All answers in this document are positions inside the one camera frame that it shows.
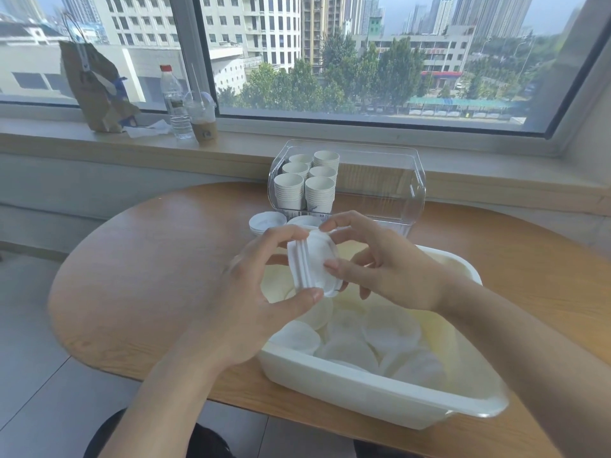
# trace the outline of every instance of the fingernail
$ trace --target fingernail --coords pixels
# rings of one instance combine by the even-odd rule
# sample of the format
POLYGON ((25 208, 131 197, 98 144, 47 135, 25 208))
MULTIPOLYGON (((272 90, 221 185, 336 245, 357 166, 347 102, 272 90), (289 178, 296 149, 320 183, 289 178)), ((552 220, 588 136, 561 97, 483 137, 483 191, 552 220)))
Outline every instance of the fingernail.
POLYGON ((340 268, 340 262, 337 259, 328 259, 325 261, 325 267, 331 270, 338 270, 340 268))
POLYGON ((312 296, 314 302, 318 302, 320 299, 323 298, 324 292, 320 288, 310 288, 308 289, 308 292, 310 292, 310 295, 312 296))

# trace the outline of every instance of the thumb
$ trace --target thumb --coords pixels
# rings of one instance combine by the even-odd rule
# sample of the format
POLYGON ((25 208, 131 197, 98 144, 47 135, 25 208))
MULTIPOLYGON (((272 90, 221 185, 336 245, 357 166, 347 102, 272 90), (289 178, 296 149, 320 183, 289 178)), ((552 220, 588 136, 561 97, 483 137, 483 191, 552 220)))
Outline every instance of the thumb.
POLYGON ((274 326, 282 328, 289 321, 302 316, 314 307, 322 298, 323 290, 320 288, 302 289, 287 300, 270 304, 270 319, 274 326))
POLYGON ((325 270, 348 283, 358 284, 367 289, 375 288, 376 269, 363 267, 344 259, 331 259, 325 261, 325 270))

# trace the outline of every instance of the oval wooden table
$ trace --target oval wooden table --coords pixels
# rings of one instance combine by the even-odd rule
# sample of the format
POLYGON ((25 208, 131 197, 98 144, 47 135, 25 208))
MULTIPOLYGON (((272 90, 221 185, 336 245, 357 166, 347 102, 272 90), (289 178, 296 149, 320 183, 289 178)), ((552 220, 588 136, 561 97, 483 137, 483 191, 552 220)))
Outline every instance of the oval wooden table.
MULTIPOLYGON (((168 193, 112 218, 57 273, 49 297, 57 338, 86 365, 144 379, 252 238, 248 219, 269 209, 265 185, 219 183, 168 193)), ((410 239, 464 257, 485 286, 611 363, 605 259, 522 220, 442 203, 426 204, 410 239)), ((412 431, 273 384, 251 360, 219 377, 210 399, 432 457, 559 456, 515 396, 496 418, 456 415, 412 431)))

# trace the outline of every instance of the sky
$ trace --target sky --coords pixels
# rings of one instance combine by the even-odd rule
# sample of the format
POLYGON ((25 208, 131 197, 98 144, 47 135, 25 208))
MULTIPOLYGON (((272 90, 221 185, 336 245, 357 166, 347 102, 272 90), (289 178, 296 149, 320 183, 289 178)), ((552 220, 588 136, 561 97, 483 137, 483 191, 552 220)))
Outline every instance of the sky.
MULTIPOLYGON (((44 11, 53 14, 53 5, 62 6, 61 0, 38 0, 44 11)), ((385 33, 401 33, 403 21, 416 4, 431 6, 432 0, 380 0, 386 8, 385 33)), ((533 0, 524 20, 537 34, 560 33, 573 9, 585 0, 533 0)))

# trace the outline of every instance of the wall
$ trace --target wall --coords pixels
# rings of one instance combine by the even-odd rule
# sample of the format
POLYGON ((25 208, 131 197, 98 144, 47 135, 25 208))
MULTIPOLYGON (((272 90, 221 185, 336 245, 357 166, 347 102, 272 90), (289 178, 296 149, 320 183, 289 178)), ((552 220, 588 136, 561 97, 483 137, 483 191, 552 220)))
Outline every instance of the wall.
MULTIPOLYGON (((245 180, 0 154, 0 241, 68 253, 105 220, 133 205, 220 181, 245 180)), ((611 258, 611 217, 471 205, 541 225, 611 258)))

